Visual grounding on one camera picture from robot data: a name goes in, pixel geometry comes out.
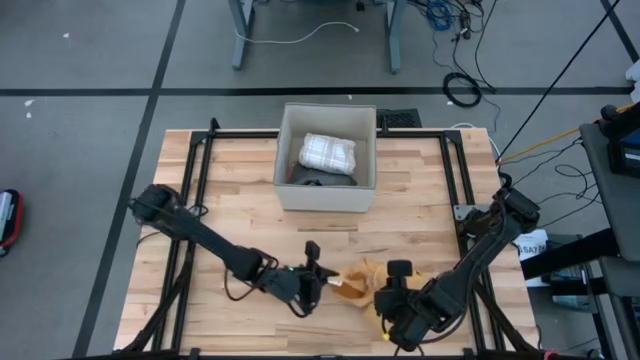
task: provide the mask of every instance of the wooden tabletop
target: wooden tabletop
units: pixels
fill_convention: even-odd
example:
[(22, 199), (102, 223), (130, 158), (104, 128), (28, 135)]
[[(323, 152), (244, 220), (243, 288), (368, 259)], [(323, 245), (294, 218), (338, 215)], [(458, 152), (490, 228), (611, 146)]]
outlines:
[[(461, 132), (476, 202), (488, 204), (499, 181), (487, 133), (484, 129)], [(190, 136), (187, 130), (167, 131), (154, 183), (179, 190)], [(259, 248), (281, 264), (303, 263), (304, 244), (314, 240), (322, 248), (319, 263), (328, 268), (345, 268), (367, 257), (379, 262), (408, 259), (415, 269), (433, 276), (450, 269), (459, 253), (438, 140), (378, 139), (377, 147), (378, 186), (368, 213), (285, 212), (272, 185), (276, 140), (216, 139), (204, 199), (210, 212), (202, 221), (231, 242)], [(450, 153), (464, 203), (453, 146)], [(197, 160), (190, 203), (199, 168)], [(152, 231), (145, 227), (142, 236)], [(154, 235), (138, 247), (114, 348), (127, 345), (155, 310), (169, 243), (164, 235)], [(199, 347), (204, 354), (390, 356), (395, 350), (360, 309), (343, 303), (329, 289), (314, 313), (299, 319), (270, 295), (256, 292), (240, 302), (228, 300), (222, 287), (223, 270), (221, 260), (198, 246), (183, 353)], [(498, 304), (535, 345), (538, 334), (515, 248), (508, 246), (490, 270)], [(233, 294), (245, 290), (244, 285), (230, 281)], [(492, 346), (488, 317), (480, 307), (485, 338)], [(172, 312), (165, 347), (173, 318)], [(423, 348), (429, 355), (454, 355), (465, 347), (474, 347), (468, 318), (452, 336)]]

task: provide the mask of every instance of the cardboard box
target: cardboard box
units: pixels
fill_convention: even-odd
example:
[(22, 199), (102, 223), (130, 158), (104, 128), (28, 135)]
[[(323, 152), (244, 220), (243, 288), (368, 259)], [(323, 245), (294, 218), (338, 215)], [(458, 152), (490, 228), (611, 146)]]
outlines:
[[(356, 143), (352, 177), (357, 186), (287, 184), (307, 133)], [(286, 104), (275, 166), (273, 183), (284, 210), (367, 212), (376, 189), (375, 106)]]

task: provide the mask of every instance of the concrete floor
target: concrete floor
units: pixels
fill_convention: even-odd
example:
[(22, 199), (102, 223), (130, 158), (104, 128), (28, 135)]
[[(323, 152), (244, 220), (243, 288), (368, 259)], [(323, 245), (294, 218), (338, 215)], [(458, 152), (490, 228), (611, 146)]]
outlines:
[[(488, 9), (492, 1), (483, 4)], [(184, 12), (176, 15), (181, 5)], [(496, 110), (486, 102), (472, 109), (447, 105), (439, 87), (448, 70), (434, 64), (433, 30), (413, 7), (403, 23), (403, 69), (396, 76), (388, 70), (382, 7), (358, 13), (352, 5), (276, 0), (254, 7), (256, 39), (299, 38), (326, 21), (347, 21), (360, 32), (329, 27), (298, 45), (250, 46), (246, 67), (237, 72), (230, 67), (234, 35), (226, 1), (0, 1), (0, 189), (18, 189), (27, 204), (20, 242), (0, 261), (2, 358), (72, 354), (108, 238), (117, 247), (89, 354), (112, 349), (140, 232), (128, 215), (119, 226), (119, 199), (152, 180), (166, 129), (206, 128), (212, 116), (225, 128), (278, 127), (284, 103), (302, 101), (418, 108), (425, 127), (470, 122), (493, 130)], [(499, 147), (604, 12), (600, 0), (499, 1), (478, 58), (486, 78), (500, 89), (487, 96), (502, 109), (492, 132)], [(638, 47), (640, 3), (623, 0), (616, 13)], [(166, 41), (172, 18), (179, 24), (177, 35)], [(436, 34), (441, 62), (451, 63), (451, 37)], [(458, 49), (460, 64), (472, 74), (477, 39)], [(158, 69), (163, 49), (170, 55), (166, 71)], [(564, 95), (547, 98), (509, 153), (597, 118), (605, 104), (630, 103), (624, 71), (631, 64), (612, 22), (605, 22), (559, 82)], [(295, 89), (313, 87), (427, 88), (420, 90), (425, 95), (351, 98), (344, 91), (298, 95)], [(281, 88), (282, 95), (267, 96), (260, 88)], [(187, 90), (165, 96), (175, 89)], [(207, 95), (191, 96), (197, 89)], [(35, 102), (27, 107), (27, 100)], [(537, 161), (504, 170), (519, 178)], [(519, 189), (533, 200), (578, 191), (580, 179), (553, 172), (559, 163), (589, 169), (576, 147)], [(570, 197), (551, 200), (543, 206), (542, 222), (583, 204)], [(604, 211), (594, 204), (547, 230), (589, 234), (606, 226)], [(543, 347), (562, 350), (595, 337), (590, 315), (552, 304), (544, 291), (531, 298)], [(597, 341), (569, 353), (593, 347)]]

